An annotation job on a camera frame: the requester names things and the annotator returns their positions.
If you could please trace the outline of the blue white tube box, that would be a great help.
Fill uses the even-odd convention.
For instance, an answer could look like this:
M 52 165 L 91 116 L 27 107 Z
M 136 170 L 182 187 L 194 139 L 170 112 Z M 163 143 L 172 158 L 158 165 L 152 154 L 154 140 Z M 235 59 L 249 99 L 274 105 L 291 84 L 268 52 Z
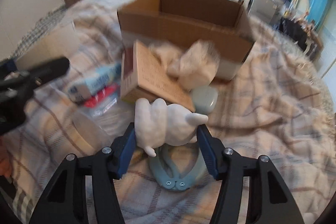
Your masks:
M 121 63 L 103 65 L 73 81 L 67 88 L 67 95 L 72 102 L 83 102 L 95 96 L 121 76 Z

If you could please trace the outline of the grey-green hand grip tool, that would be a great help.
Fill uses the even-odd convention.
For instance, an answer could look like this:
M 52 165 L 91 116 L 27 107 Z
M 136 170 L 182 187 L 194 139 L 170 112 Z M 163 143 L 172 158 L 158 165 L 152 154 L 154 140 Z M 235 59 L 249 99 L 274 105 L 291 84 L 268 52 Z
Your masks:
M 166 190 L 186 191 L 201 179 L 207 169 L 200 149 L 198 149 L 198 156 L 194 166 L 184 175 L 179 172 L 178 167 L 171 159 L 167 144 L 156 148 L 155 152 L 157 154 L 156 157 L 149 157 L 149 169 L 158 185 Z

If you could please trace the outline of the tan book-like box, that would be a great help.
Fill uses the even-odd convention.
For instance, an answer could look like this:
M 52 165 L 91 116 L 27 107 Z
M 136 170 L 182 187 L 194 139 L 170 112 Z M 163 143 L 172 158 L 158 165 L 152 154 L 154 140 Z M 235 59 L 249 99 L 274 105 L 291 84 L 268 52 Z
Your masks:
M 139 98 L 153 102 L 162 98 L 195 111 L 189 93 L 169 78 L 161 63 L 139 40 L 123 52 L 120 94 L 125 102 L 133 103 Z

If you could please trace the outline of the white rabbit figurine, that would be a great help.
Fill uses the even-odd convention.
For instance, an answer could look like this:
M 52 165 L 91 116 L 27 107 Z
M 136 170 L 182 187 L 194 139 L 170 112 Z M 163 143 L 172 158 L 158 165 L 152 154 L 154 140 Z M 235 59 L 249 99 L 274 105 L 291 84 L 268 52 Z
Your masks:
M 150 103 L 136 100 L 134 129 L 137 145 L 150 157 L 164 144 L 182 146 L 197 141 L 196 129 L 208 122 L 208 116 L 192 113 L 179 104 L 167 105 L 162 98 Z

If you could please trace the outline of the pale green earbuds case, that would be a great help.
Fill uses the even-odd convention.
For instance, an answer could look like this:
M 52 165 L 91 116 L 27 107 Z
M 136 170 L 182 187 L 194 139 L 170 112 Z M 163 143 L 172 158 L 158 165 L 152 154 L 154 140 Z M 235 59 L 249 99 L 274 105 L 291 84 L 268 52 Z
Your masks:
M 218 90 L 211 86 L 201 86 L 191 91 L 191 99 L 195 111 L 199 114 L 208 115 L 213 112 L 218 101 Z

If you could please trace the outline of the white cloth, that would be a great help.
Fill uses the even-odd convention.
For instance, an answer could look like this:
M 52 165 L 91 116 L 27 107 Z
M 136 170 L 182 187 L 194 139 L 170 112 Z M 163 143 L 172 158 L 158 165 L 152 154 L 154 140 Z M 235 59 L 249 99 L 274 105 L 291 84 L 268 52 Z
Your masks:
M 214 43 L 204 40 L 194 42 L 185 51 L 169 42 L 152 43 L 149 49 L 166 74 L 185 90 L 209 85 L 217 74 L 221 59 Z

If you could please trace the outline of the large cardboard box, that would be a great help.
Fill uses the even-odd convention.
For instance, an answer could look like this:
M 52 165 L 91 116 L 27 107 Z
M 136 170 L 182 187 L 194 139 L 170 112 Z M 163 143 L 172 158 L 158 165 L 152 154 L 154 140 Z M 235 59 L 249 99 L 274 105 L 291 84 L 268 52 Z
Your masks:
M 210 41 L 220 54 L 216 77 L 230 81 L 255 43 L 244 6 L 230 0 L 133 0 L 117 11 L 123 43 L 168 41 L 187 49 Z

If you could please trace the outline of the red item in plastic bag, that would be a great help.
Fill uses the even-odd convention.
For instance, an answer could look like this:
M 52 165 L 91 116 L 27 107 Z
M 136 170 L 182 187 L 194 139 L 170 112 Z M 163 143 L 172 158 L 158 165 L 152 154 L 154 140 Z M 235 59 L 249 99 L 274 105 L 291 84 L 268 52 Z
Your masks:
M 101 116 L 117 103 L 119 97 L 120 85 L 116 83 L 111 84 L 85 101 L 83 110 L 91 117 Z

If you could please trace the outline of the plaid beige blanket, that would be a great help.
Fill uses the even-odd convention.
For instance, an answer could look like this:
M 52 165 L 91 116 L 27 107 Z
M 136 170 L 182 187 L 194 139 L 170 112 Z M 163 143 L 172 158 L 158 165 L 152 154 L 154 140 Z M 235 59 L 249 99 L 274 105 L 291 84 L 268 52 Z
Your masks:
M 81 45 L 66 77 L 37 90 L 27 104 L 27 123 L 3 141 L 16 188 L 7 197 L 23 223 L 30 220 L 43 189 L 69 153 L 96 150 L 76 131 L 76 106 L 67 85 L 120 56 L 117 8 L 131 0 L 82 0 L 50 14 L 43 23 L 74 22 Z M 289 187 L 306 223 L 314 223 L 335 193 L 333 101 L 314 66 L 292 44 L 257 19 L 256 43 L 236 77 L 219 85 L 210 132 L 243 156 L 266 154 Z M 205 174 L 193 188 L 176 193 L 160 187 L 147 156 L 137 150 L 123 179 L 116 182 L 127 223 L 208 223 L 220 184 Z

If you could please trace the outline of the green checked bed sheet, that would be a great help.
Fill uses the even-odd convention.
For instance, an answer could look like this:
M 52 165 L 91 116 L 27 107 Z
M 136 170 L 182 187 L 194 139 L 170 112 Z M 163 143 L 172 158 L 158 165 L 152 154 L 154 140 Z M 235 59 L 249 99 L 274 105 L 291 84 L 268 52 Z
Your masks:
M 66 5 L 61 5 L 57 9 L 48 12 L 44 17 L 40 18 L 33 28 L 22 37 L 16 46 L 16 49 L 8 56 L 8 58 L 19 57 L 35 44 L 43 36 L 51 32 L 57 24 L 61 22 L 67 12 Z

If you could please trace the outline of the black jacket on chair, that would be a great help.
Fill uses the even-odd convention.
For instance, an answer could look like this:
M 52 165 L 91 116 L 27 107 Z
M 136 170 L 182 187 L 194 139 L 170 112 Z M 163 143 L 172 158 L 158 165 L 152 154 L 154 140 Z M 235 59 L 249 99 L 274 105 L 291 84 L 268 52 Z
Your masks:
M 288 18 L 281 17 L 276 25 L 276 29 L 289 36 L 304 52 L 307 48 L 307 33 L 302 29 L 299 23 Z

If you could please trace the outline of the silver mini fridge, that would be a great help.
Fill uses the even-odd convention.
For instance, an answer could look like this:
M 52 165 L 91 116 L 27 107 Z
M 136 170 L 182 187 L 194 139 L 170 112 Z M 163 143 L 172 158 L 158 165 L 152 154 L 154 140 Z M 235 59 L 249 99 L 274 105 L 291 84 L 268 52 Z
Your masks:
M 264 23 L 274 26 L 278 21 L 280 6 L 274 0 L 252 0 L 248 14 L 258 17 Z

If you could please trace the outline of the oval white vanity mirror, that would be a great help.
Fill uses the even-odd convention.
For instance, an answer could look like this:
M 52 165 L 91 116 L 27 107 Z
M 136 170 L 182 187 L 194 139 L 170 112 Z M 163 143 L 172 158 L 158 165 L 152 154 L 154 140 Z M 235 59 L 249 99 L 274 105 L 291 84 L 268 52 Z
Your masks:
M 304 14 L 310 10 L 309 0 L 291 0 L 290 8 L 296 14 Z

